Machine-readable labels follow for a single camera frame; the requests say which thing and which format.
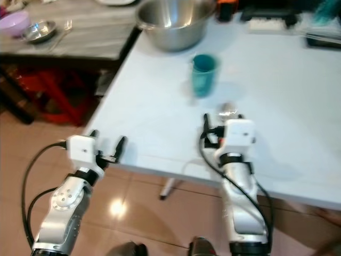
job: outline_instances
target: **small metal dish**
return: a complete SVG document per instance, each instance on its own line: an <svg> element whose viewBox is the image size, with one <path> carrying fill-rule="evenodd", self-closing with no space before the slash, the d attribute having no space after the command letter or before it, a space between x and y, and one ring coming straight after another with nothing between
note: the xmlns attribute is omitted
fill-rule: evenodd
<svg viewBox="0 0 341 256"><path fill-rule="evenodd" d="M23 39L31 44L49 40L56 32L54 21L41 21L29 26L22 34Z"/></svg>

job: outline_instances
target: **metal bowl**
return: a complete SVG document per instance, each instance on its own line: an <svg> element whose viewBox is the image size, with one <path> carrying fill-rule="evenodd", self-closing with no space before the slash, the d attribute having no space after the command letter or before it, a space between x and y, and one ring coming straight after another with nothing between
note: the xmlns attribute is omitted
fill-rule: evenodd
<svg viewBox="0 0 341 256"><path fill-rule="evenodd" d="M150 0L136 11L137 25L165 51L187 49L202 39L214 0Z"/></svg>
<svg viewBox="0 0 341 256"><path fill-rule="evenodd" d="M54 36L56 25L54 21L41 21L29 26L22 34L26 42L37 44Z"/></svg>

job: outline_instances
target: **white table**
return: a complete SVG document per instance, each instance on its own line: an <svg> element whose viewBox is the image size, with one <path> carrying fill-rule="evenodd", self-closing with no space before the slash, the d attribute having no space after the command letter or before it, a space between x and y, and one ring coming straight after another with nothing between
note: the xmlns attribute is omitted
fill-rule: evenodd
<svg viewBox="0 0 341 256"><path fill-rule="evenodd" d="M221 60L214 92L200 100L190 84L196 53ZM100 131L107 154L127 136L128 170L219 186L196 146L203 114L220 124L218 107L232 101L256 123L250 160L271 196L341 210L340 96L340 52L210 21L205 38L179 53L157 50L142 33L87 130Z"/></svg>

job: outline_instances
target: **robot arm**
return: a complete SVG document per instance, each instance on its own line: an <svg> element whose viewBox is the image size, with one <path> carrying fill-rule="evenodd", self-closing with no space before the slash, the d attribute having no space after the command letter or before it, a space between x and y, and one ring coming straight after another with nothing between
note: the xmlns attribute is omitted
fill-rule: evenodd
<svg viewBox="0 0 341 256"><path fill-rule="evenodd" d="M70 255L79 233L80 222L89 206L92 187L104 176L108 163L118 163L125 137L113 156L103 157L96 149L96 138L71 136L67 151L77 171L68 174L54 191L50 209L34 241L31 255Z"/></svg>
<svg viewBox="0 0 341 256"><path fill-rule="evenodd" d="M259 207L255 207L255 204L258 206L258 185L251 164L244 161L244 156L254 143L254 123L241 118L229 119L224 126L210 129L207 115L204 120L201 140L205 140L205 148L216 149L215 160L222 170L216 171L229 178L229 180L222 179L221 193L224 205L223 219L230 240L230 251L233 256L268 255L271 247L271 241L269 241L271 230L269 225L266 225ZM211 143L207 136L210 133L218 137L218 143ZM231 181L250 198L245 196Z"/></svg>

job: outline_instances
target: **teal object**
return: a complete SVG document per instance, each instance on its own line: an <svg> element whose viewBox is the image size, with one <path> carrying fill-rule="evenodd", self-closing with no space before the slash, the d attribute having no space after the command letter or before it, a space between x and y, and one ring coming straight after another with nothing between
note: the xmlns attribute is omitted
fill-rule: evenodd
<svg viewBox="0 0 341 256"><path fill-rule="evenodd" d="M211 93L217 66L217 60L211 55L201 54L194 57L192 85L195 96L201 98Z"/></svg>
<svg viewBox="0 0 341 256"><path fill-rule="evenodd" d="M341 8L341 0L324 0L315 11L313 18L314 25L326 26L336 16Z"/></svg>

